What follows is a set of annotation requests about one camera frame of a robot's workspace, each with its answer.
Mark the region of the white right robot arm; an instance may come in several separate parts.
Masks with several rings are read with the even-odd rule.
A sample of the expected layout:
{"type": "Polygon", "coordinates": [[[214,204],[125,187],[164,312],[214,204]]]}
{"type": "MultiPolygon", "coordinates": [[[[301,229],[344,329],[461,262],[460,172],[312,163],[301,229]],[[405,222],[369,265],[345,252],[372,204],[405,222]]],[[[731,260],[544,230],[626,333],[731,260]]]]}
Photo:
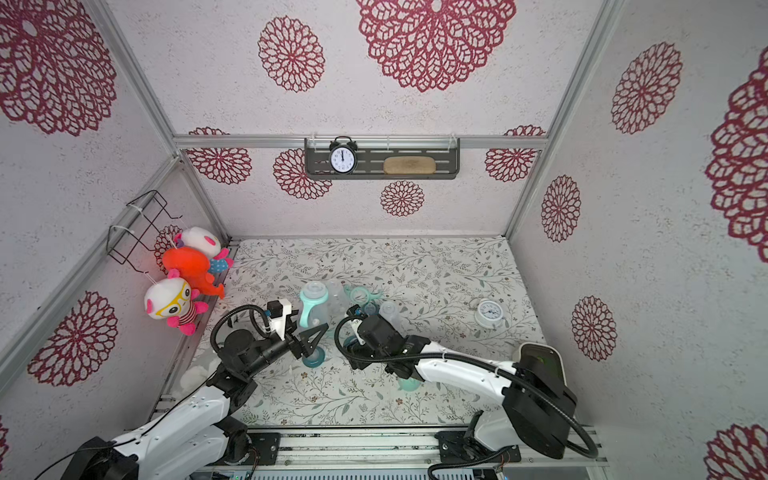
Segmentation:
{"type": "Polygon", "coordinates": [[[599,456],[597,443],[574,417],[578,400],[564,374],[535,355],[495,361],[461,353],[420,335],[404,336],[356,305],[335,327],[333,340],[354,370],[382,364],[400,379],[452,386],[498,404],[497,411],[480,414],[471,431],[491,452],[522,443],[557,460],[567,450],[599,456]]]}

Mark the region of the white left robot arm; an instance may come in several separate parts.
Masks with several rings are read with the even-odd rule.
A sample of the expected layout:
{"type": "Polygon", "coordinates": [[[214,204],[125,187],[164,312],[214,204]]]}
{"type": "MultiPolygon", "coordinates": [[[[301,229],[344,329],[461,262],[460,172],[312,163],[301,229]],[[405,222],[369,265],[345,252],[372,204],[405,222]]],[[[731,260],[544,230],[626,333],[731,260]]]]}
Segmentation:
{"type": "Polygon", "coordinates": [[[214,463],[257,459],[247,426],[234,414],[257,388],[256,376],[283,356],[311,357],[327,324],[304,328],[286,300],[245,304],[221,317],[210,344],[220,362],[167,412],[106,441],[94,437],[63,457],[65,479],[185,479],[214,463]]]}

